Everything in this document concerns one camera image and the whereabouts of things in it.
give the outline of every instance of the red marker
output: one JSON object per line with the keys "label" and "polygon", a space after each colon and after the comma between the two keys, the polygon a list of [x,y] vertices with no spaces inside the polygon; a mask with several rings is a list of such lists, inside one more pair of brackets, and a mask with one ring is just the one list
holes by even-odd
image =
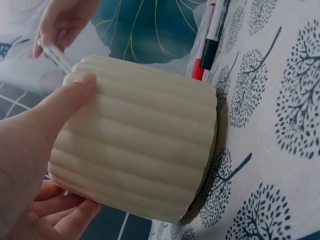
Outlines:
{"label": "red marker", "polygon": [[208,9],[208,16],[205,20],[205,29],[206,31],[203,31],[203,35],[200,36],[201,37],[201,41],[200,41],[200,48],[198,49],[198,52],[196,53],[196,57],[195,57],[195,62],[194,62],[194,67],[193,67],[193,72],[192,72],[192,78],[196,79],[196,80],[202,80],[202,76],[204,74],[205,69],[200,67],[200,63],[201,63],[201,56],[202,56],[202,52],[204,49],[204,45],[205,45],[205,40],[208,36],[208,32],[209,32],[209,28],[210,28],[210,23],[212,20],[212,17],[214,15],[214,11],[215,11],[215,7],[216,7],[216,0],[211,0],[209,9]]}

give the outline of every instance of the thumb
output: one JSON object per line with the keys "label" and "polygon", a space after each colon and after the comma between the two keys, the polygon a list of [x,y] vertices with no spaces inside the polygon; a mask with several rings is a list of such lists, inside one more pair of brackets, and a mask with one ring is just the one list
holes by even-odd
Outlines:
{"label": "thumb", "polygon": [[69,118],[93,95],[96,83],[94,74],[85,74],[71,84],[58,88],[38,106],[26,111],[28,116],[25,117],[35,121],[37,129],[52,146]]}

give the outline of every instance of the white marker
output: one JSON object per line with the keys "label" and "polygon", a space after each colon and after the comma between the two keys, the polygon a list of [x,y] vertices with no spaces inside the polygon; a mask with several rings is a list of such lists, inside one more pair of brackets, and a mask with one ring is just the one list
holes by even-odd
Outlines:
{"label": "white marker", "polygon": [[54,64],[57,65],[59,69],[61,69],[65,74],[71,73],[73,64],[53,43],[51,43],[49,46],[42,46],[40,39],[37,43],[40,47],[42,47],[43,52],[52,59]]}
{"label": "white marker", "polygon": [[224,26],[229,0],[216,0],[209,33],[204,42],[200,67],[210,70],[218,49],[219,38]]}

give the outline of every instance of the fingernail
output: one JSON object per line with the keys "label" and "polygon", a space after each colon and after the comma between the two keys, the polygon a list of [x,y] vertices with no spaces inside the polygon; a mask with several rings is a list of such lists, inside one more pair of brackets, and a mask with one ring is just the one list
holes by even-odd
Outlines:
{"label": "fingernail", "polygon": [[41,35],[41,45],[48,46],[50,45],[50,42],[51,42],[50,35],[48,33],[43,33]]}
{"label": "fingernail", "polygon": [[87,73],[87,74],[84,74],[81,77],[77,78],[76,80],[74,80],[74,82],[81,83],[84,85],[91,85],[91,84],[95,84],[97,82],[97,78],[96,78],[95,74]]}

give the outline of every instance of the finger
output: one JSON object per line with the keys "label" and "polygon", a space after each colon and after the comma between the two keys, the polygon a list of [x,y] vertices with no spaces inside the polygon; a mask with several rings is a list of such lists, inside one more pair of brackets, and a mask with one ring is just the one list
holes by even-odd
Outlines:
{"label": "finger", "polygon": [[78,35],[81,33],[83,29],[82,28],[72,28],[68,32],[68,34],[65,36],[63,41],[61,42],[61,46],[63,48],[69,47],[78,37]]}
{"label": "finger", "polygon": [[51,0],[45,8],[39,25],[39,35],[43,46],[48,46],[53,41],[54,25],[58,15],[64,8],[65,1]]}
{"label": "finger", "polygon": [[50,226],[54,227],[61,219],[71,214],[75,209],[76,207],[73,207],[65,211],[60,211],[54,214],[43,216],[41,218],[41,221],[45,221]]}
{"label": "finger", "polygon": [[68,34],[69,30],[66,28],[61,29],[59,32],[58,37],[56,38],[56,46],[60,46],[62,41],[65,39],[66,35]]}
{"label": "finger", "polygon": [[99,203],[87,200],[61,219],[54,228],[65,240],[78,240],[100,209]]}
{"label": "finger", "polygon": [[40,38],[40,30],[38,29],[35,39],[34,39],[34,43],[33,43],[33,56],[35,58],[39,57],[42,53],[42,47],[40,47],[38,45],[38,39]]}
{"label": "finger", "polygon": [[85,201],[84,198],[77,195],[56,196],[44,201],[34,201],[30,204],[29,210],[36,213],[39,218],[59,213],[79,206]]}
{"label": "finger", "polygon": [[41,43],[44,46],[49,45],[54,41],[54,24],[58,14],[63,9],[63,1],[51,0],[48,6],[42,13],[39,28],[33,44],[33,55],[39,57],[43,51],[38,45],[38,40],[41,38]]}
{"label": "finger", "polygon": [[58,88],[22,116],[32,119],[36,123],[35,130],[52,146],[68,119],[90,99],[96,83],[94,74],[85,74],[75,82]]}
{"label": "finger", "polygon": [[47,199],[52,199],[56,196],[61,195],[64,190],[58,187],[52,180],[44,180],[40,192],[35,197],[35,201],[43,201]]}

